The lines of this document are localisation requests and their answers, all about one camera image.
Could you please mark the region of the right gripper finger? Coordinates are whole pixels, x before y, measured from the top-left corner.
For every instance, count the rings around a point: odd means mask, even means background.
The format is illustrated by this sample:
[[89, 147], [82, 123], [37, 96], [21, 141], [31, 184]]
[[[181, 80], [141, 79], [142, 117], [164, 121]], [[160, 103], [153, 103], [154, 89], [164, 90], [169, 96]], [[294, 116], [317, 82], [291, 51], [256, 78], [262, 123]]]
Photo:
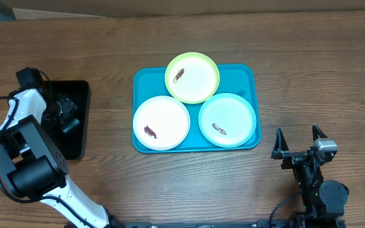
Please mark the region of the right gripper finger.
[[280, 127], [276, 130], [276, 141], [274, 144], [274, 152], [289, 152], [288, 145]]
[[317, 139], [327, 138], [328, 136], [323, 133], [323, 131], [319, 128], [318, 125], [315, 124], [312, 126], [312, 137], [313, 141], [315, 141]]

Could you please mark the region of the green sponge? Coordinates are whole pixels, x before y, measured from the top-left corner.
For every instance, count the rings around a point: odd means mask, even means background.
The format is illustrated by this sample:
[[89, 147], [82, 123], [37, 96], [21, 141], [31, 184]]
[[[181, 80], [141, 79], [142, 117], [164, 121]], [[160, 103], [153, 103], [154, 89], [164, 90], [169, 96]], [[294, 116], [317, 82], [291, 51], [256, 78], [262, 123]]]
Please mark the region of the green sponge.
[[61, 131], [65, 134], [70, 134], [79, 126], [80, 122], [77, 118], [73, 118], [69, 121], [64, 122], [61, 127]]

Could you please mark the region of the white plate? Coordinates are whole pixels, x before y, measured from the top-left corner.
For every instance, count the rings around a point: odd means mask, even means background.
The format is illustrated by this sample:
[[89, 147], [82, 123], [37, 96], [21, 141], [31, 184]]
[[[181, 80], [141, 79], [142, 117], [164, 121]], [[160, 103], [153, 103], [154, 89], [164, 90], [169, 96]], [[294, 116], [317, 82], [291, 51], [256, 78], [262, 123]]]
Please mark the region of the white plate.
[[170, 96], [155, 96], [137, 108], [132, 128], [143, 146], [165, 151], [185, 140], [190, 129], [190, 116], [179, 100]]

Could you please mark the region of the yellow-green plate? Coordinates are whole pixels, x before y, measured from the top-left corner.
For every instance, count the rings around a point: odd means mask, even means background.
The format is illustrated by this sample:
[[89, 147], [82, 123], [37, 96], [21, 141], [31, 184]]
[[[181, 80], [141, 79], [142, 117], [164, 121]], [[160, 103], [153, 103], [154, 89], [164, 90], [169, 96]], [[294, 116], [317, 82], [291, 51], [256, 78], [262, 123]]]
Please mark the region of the yellow-green plate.
[[219, 87], [220, 73], [205, 54], [187, 52], [170, 61], [165, 71], [165, 86], [171, 96], [187, 104], [197, 104], [213, 96]]

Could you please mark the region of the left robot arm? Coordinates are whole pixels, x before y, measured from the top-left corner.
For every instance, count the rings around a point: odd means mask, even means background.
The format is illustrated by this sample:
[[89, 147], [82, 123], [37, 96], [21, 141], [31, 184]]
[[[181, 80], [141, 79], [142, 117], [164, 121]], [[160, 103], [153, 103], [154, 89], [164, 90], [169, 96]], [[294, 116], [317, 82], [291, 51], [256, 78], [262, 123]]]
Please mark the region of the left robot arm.
[[85, 155], [91, 100], [85, 80], [49, 80], [37, 68], [16, 73], [19, 88], [0, 126], [0, 190], [18, 203], [41, 202], [75, 227], [123, 227], [72, 180], [69, 160]]

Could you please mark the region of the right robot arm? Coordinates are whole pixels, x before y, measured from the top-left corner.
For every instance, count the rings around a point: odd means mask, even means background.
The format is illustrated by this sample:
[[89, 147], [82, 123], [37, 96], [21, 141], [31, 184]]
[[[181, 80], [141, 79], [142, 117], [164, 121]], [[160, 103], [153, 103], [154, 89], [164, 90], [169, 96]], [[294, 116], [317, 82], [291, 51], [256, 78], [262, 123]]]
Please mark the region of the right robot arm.
[[[312, 126], [313, 145], [304, 152], [291, 152], [280, 128], [276, 130], [276, 141], [271, 158], [281, 160], [283, 170], [293, 171], [299, 192], [280, 202], [271, 212], [269, 227], [345, 227], [338, 218], [344, 214], [349, 189], [335, 180], [324, 180], [321, 167], [331, 162], [337, 151], [337, 143], [317, 126]], [[303, 212], [294, 212], [285, 222], [273, 221], [274, 214], [285, 203], [301, 197]]]

